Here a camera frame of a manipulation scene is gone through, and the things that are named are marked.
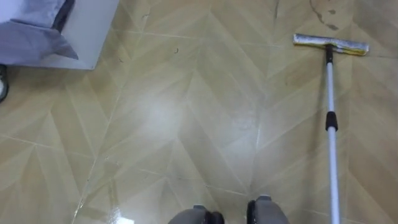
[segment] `white pole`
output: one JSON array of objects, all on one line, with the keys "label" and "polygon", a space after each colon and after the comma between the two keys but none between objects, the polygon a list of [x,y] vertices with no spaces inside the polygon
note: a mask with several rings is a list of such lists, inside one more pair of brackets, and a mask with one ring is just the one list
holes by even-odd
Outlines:
[{"label": "white pole", "polygon": [[[327,63],[328,75],[328,109],[335,110],[333,101],[333,64]],[[336,153],[336,129],[328,128],[329,135],[329,176],[330,176],[330,215],[331,224],[340,224],[340,204],[338,196],[338,168]]]}]

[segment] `floor tile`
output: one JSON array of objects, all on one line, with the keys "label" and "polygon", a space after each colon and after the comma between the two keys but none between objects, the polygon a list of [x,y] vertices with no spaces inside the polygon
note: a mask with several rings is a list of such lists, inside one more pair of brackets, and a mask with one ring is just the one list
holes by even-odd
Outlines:
[{"label": "floor tile", "polygon": [[71,223],[94,161],[12,139],[1,139],[0,145],[4,179],[0,220]]},{"label": "floor tile", "polygon": [[150,4],[146,0],[120,0],[112,28],[122,31],[142,31]]},{"label": "floor tile", "polygon": [[277,1],[214,0],[206,38],[271,44]]},{"label": "floor tile", "polygon": [[370,55],[398,57],[398,19],[392,13],[396,6],[394,1],[354,1],[351,36],[354,41],[367,42]]},{"label": "floor tile", "polygon": [[[268,145],[326,106],[326,75],[322,57],[323,52],[317,50],[275,48],[270,56],[266,100],[260,112],[258,148]],[[313,66],[304,67],[301,60],[306,63],[313,60]],[[349,92],[351,69],[350,57],[336,56],[335,99]]]},{"label": "floor tile", "polygon": [[121,0],[92,71],[9,67],[0,223],[168,223],[202,204],[227,223],[271,195],[330,222],[325,52],[334,54],[343,224],[398,223],[398,2]]},{"label": "floor tile", "polygon": [[347,218],[360,223],[396,223],[393,216],[379,205],[379,198],[373,198],[360,182],[350,175],[347,188]]},{"label": "floor tile", "polygon": [[294,33],[349,39],[352,18],[352,0],[280,0],[273,44],[292,46]]},{"label": "floor tile", "polygon": [[144,31],[181,37],[202,37],[210,0],[163,0],[150,8]]}]

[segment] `gray cloth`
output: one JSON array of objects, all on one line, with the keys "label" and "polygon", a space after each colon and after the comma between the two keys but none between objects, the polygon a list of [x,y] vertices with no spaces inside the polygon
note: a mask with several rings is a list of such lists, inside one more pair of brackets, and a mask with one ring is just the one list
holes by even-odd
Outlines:
[{"label": "gray cloth", "polygon": [[0,0],[0,63],[38,62],[50,54],[78,59],[68,41],[54,29],[67,1],[71,0]]}]

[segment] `mop handle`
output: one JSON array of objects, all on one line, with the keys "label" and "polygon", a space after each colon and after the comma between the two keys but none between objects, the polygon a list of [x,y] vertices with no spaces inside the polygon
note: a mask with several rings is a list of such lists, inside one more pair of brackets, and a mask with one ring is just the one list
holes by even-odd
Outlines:
[{"label": "mop handle", "polygon": [[326,69],[328,75],[328,114],[326,130],[329,135],[329,176],[330,176],[330,215],[331,224],[340,224],[340,204],[338,196],[338,168],[336,153],[336,131],[338,130],[333,101],[333,49],[326,47]]}]

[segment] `caster wheel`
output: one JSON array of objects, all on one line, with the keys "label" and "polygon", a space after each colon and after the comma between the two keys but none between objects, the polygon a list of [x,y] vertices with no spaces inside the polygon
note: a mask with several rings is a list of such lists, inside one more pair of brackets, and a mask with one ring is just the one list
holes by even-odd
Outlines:
[{"label": "caster wheel", "polygon": [[0,65],[0,103],[3,102],[8,95],[8,79],[7,79],[7,67]]},{"label": "caster wheel", "polygon": [[224,216],[220,212],[209,212],[203,205],[194,205],[193,209],[206,211],[206,224],[224,224]]},{"label": "caster wheel", "polygon": [[256,223],[256,218],[254,217],[255,206],[256,206],[255,200],[252,200],[248,203],[248,210],[246,211],[247,224]]},{"label": "caster wheel", "polygon": [[262,200],[262,201],[272,201],[272,198],[271,198],[271,196],[269,196],[269,195],[261,195],[260,197],[258,197],[257,198],[257,201],[258,200]]}]

